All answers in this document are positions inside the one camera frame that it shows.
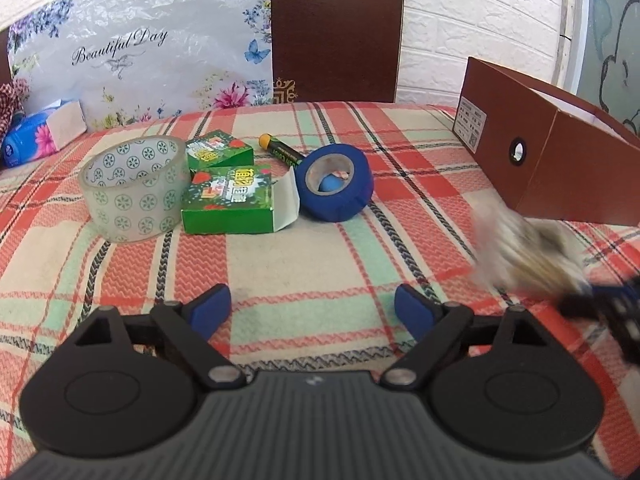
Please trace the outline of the patterned packet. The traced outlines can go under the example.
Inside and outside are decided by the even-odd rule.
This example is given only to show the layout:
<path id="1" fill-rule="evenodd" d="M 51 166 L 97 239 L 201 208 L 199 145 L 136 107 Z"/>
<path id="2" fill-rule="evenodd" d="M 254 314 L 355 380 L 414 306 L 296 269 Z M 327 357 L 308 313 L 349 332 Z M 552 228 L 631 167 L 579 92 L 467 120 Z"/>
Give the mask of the patterned packet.
<path id="1" fill-rule="evenodd" d="M 590 289 L 578 240 L 564 224 L 493 204 L 474 210 L 475 272 L 514 294 L 560 298 Z"/>

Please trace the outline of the large green box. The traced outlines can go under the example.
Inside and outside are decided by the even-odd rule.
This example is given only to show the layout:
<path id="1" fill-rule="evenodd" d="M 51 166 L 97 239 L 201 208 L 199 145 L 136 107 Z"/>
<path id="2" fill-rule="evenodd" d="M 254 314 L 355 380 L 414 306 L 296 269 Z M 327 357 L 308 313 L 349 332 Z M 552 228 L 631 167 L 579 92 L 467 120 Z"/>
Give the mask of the large green box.
<path id="1" fill-rule="evenodd" d="M 183 193 L 183 231 L 194 235 L 278 232 L 299 215 L 293 170 L 276 178 L 268 165 L 198 170 Z"/>

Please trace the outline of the clear patterned tape roll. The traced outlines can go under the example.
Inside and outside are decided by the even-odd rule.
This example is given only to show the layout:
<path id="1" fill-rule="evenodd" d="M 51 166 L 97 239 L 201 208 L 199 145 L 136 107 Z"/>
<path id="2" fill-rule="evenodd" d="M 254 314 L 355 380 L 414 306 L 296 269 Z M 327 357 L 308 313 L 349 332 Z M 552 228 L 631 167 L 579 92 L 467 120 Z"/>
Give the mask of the clear patterned tape roll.
<path id="1" fill-rule="evenodd" d="M 186 144 L 144 136 L 108 148 L 81 169 L 79 184 L 91 220 L 112 243 L 133 243 L 175 229 L 191 183 Z"/>

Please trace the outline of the blue tape roll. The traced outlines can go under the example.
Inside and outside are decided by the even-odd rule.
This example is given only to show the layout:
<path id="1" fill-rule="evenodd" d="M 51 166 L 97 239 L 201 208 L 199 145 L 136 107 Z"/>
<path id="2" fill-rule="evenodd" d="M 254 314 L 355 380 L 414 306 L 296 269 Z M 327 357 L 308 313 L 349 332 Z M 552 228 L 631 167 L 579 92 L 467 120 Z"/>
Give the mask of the blue tape roll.
<path id="1" fill-rule="evenodd" d="M 294 168 L 303 208 L 317 220 L 342 222 L 371 200 L 374 182 L 367 157 L 349 144 L 322 146 Z"/>

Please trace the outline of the small green box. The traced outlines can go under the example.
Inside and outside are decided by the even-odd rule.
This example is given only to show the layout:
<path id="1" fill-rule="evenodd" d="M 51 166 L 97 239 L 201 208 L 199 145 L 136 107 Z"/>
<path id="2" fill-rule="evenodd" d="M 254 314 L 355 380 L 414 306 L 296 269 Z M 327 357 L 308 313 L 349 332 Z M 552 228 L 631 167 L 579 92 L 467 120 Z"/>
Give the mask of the small green box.
<path id="1" fill-rule="evenodd" d="M 207 168 L 253 166 L 254 150 L 222 130 L 186 142 L 186 160 L 192 174 Z"/>

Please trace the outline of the black yellow marker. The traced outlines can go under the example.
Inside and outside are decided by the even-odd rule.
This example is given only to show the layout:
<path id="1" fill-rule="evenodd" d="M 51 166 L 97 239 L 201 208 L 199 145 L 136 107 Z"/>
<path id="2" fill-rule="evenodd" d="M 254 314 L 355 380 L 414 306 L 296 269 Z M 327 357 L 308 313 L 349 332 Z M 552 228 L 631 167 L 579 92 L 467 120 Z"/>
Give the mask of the black yellow marker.
<path id="1" fill-rule="evenodd" d="M 264 151 L 290 167 L 299 165 L 305 158 L 302 153 L 294 150 L 294 148 L 269 133 L 263 133 L 258 139 L 258 144 Z"/>

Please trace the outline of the red plaid bed sheet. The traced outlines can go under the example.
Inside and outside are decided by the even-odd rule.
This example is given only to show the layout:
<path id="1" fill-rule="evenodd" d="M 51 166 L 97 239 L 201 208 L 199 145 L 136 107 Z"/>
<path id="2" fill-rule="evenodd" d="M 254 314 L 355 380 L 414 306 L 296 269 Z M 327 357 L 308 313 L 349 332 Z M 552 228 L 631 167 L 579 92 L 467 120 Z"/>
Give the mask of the red plaid bed sheet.
<path id="1" fill-rule="evenodd" d="M 401 283 L 495 313 L 508 300 L 472 278 L 471 208 L 491 194 L 431 107 L 308 104 L 195 113 L 90 133 L 1 174 L 1 470 L 32 455 L 17 397 L 53 348 L 94 308 L 126 313 L 187 300 L 224 282 L 230 320 L 213 344 L 251 370 L 382 370 L 410 346 L 393 311 Z M 94 229 L 78 183 L 106 148 L 165 133 L 269 132 L 301 150 L 344 142 L 375 177 L 371 206 L 341 224 L 306 218 L 266 235 L 186 235 L 112 244 Z"/>

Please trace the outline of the brown cardboard shoe box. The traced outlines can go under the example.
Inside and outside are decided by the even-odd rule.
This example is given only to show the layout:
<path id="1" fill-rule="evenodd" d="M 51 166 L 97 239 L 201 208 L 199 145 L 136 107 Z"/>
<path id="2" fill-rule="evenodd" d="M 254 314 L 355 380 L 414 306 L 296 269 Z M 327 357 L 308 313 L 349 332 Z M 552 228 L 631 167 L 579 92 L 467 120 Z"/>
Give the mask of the brown cardboard shoe box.
<path id="1" fill-rule="evenodd" d="M 577 96 L 469 58 L 452 131 L 522 216 L 638 226 L 638 136 Z"/>

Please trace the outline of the blue tissue pack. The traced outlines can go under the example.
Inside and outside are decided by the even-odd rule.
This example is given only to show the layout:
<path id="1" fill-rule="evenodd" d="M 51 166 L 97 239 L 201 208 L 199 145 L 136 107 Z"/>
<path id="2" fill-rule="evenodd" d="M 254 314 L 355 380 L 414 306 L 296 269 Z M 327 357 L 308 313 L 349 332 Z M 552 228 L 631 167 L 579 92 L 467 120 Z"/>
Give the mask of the blue tissue pack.
<path id="1" fill-rule="evenodd" d="M 80 102 L 58 100 L 9 130 L 2 141 L 3 165 L 17 167 L 46 158 L 87 130 Z"/>

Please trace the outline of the floral plastic bag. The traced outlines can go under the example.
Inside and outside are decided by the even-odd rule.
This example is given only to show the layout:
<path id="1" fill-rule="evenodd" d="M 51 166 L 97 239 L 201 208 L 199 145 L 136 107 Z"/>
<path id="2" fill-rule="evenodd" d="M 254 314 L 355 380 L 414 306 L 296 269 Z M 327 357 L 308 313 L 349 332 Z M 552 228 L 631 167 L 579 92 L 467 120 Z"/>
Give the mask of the floral plastic bag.
<path id="1" fill-rule="evenodd" d="M 51 0 L 9 28 L 24 110 L 94 130 L 273 97 L 271 0 Z"/>

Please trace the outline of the red patterned cloth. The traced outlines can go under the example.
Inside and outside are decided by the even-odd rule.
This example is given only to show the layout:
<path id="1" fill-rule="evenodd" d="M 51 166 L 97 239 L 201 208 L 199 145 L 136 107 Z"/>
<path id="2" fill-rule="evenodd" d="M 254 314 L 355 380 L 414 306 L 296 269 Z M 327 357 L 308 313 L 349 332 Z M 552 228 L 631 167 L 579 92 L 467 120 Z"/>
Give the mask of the red patterned cloth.
<path id="1" fill-rule="evenodd" d="M 14 124 L 14 117 L 24 113 L 24 102 L 28 98 L 28 82 L 24 78 L 12 79 L 0 86 L 0 140 Z"/>

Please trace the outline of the white door frame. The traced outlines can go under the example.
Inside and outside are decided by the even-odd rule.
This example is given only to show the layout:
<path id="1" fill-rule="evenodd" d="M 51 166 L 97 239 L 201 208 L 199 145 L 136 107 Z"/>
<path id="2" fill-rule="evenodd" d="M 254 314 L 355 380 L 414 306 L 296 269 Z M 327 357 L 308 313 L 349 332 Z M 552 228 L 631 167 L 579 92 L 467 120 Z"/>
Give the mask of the white door frame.
<path id="1" fill-rule="evenodd" d="M 552 84 L 576 94 L 586 53 L 590 0 L 561 0 Z"/>

